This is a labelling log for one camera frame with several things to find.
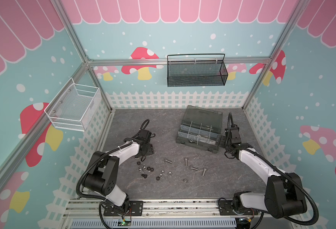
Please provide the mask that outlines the grey compartment organizer box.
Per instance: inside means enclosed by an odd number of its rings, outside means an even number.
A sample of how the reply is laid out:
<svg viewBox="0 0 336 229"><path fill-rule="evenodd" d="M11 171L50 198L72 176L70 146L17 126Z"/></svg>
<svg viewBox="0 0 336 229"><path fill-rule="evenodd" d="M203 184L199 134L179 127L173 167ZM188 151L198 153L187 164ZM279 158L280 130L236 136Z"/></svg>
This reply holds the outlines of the grey compartment organizer box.
<svg viewBox="0 0 336 229"><path fill-rule="evenodd" d="M217 153L221 141L223 113L188 105L176 143Z"/></svg>

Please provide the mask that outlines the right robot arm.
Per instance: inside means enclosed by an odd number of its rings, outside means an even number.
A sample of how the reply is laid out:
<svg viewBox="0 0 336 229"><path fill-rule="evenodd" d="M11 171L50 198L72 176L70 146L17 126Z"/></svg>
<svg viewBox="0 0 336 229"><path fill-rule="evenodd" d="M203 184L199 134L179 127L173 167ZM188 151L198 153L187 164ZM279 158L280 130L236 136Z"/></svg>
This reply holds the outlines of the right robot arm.
<svg viewBox="0 0 336 229"><path fill-rule="evenodd" d="M312 226L318 222L318 207L296 173L279 169L250 144L243 143L237 125L226 128L225 136L225 149L230 158L247 165L266 185L263 194L250 191L235 193L232 206L236 213L253 209L270 214L275 219L284 218L303 226Z"/></svg>

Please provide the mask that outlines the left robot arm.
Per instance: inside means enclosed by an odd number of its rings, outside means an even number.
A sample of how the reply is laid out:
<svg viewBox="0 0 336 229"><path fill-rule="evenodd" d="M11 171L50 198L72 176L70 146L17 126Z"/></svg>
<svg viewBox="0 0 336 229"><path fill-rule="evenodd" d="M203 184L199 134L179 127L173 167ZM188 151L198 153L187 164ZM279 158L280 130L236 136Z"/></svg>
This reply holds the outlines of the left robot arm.
<svg viewBox="0 0 336 229"><path fill-rule="evenodd" d="M117 185L119 166L131 157L144 158L154 153L150 143L155 134L148 130L140 130L137 136L127 138L117 148L102 152L96 151L76 185L76 193L81 198L101 200L111 206L119 214L130 209L129 196Z"/></svg>

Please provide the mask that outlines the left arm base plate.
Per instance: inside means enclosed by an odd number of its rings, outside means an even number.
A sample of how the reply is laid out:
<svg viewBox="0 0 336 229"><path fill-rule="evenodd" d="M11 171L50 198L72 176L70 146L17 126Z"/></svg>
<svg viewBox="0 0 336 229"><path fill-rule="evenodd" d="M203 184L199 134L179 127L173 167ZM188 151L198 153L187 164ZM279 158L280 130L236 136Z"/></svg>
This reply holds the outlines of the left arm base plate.
<svg viewBox="0 0 336 229"><path fill-rule="evenodd" d="M113 207L111 205L108 205L103 208L103 215L106 217L111 216L142 216L144 202L143 201L137 201L132 200L128 201L128 203L124 203L122 206L116 206Z"/></svg>

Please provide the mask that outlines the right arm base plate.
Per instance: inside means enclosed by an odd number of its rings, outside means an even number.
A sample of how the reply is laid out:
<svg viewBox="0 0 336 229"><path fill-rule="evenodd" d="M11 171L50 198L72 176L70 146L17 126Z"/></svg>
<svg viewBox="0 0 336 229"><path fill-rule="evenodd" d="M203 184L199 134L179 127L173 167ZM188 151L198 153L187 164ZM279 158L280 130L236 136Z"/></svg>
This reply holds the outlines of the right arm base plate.
<svg viewBox="0 0 336 229"><path fill-rule="evenodd" d="M257 210L248 208L238 208L235 210L231 199L220 198L217 201L217 205L221 216L254 217L259 214Z"/></svg>

